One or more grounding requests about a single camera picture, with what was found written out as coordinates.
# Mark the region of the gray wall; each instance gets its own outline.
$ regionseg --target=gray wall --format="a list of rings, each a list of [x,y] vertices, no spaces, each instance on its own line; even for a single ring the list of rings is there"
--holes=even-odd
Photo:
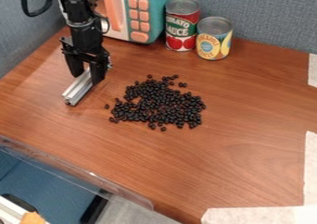
[[[29,0],[30,10],[42,6],[44,0]],[[55,1],[42,16],[28,18],[20,0],[0,0],[0,78],[43,44],[64,25]]]
[[[317,0],[199,0],[203,16],[222,16],[235,36],[317,54]],[[30,0],[37,8],[44,0]],[[0,78],[64,24],[57,3],[30,19],[19,0],[0,0]]]
[[[203,16],[231,20],[235,36],[317,53],[317,0],[199,0]]]

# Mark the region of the pile of black beans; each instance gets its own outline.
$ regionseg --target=pile of black beans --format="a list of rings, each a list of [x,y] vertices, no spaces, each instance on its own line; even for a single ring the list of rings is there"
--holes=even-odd
[[[182,129],[187,123],[190,129],[202,124],[200,112],[206,105],[200,96],[193,96],[190,92],[181,93],[169,86],[175,85],[174,80],[178,75],[163,77],[161,81],[147,75],[147,80],[136,81],[133,86],[128,86],[122,102],[116,98],[116,105],[111,110],[113,117],[110,122],[136,121],[148,123],[151,130],[160,127],[165,131],[166,125],[173,124]],[[179,82],[179,87],[187,87],[187,83]]]

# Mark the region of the wooden table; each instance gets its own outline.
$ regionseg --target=wooden table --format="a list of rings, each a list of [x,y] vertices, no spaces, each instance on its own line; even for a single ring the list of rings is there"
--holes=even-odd
[[[305,132],[317,131],[317,89],[308,54],[237,40],[221,61],[195,52],[106,39],[114,68],[77,106],[61,94],[74,81],[58,37],[0,82],[0,135],[31,145],[138,193],[156,211],[199,223],[207,208],[301,205]],[[179,74],[201,95],[203,125],[152,131],[108,121],[125,87]]]

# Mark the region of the orange object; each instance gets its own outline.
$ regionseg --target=orange object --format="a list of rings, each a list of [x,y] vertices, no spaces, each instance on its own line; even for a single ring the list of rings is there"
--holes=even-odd
[[[143,11],[148,10],[148,1],[147,0],[139,0],[139,8]]]
[[[131,19],[138,19],[139,14],[136,10],[129,10],[129,16]]]
[[[137,20],[132,20],[131,21],[131,28],[134,30],[139,30],[140,29],[140,23]]]
[[[151,26],[147,22],[141,22],[141,31],[149,32],[151,29]]]
[[[137,8],[137,0],[129,0],[130,8]]]
[[[45,224],[45,220],[37,213],[26,213],[20,224]]]
[[[113,31],[121,31],[123,9],[121,0],[104,0],[108,18]]]
[[[148,21],[149,20],[148,12],[140,12],[140,20]]]
[[[131,33],[131,38],[134,39],[136,42],[145,43],[148,40],[148,34],[134,31]]]

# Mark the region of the tomato sauce can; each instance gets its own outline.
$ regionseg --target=tomato sauce can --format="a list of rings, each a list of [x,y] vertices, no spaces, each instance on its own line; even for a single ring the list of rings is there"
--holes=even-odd
[[[194,49],[199,18],[197,0],[170,0],[166,4],[166,45],[175,51]]]
[[[197,25],[197,54],[207,60],[223,59],[229,55],[233,26],[228,19],[208,17]]]

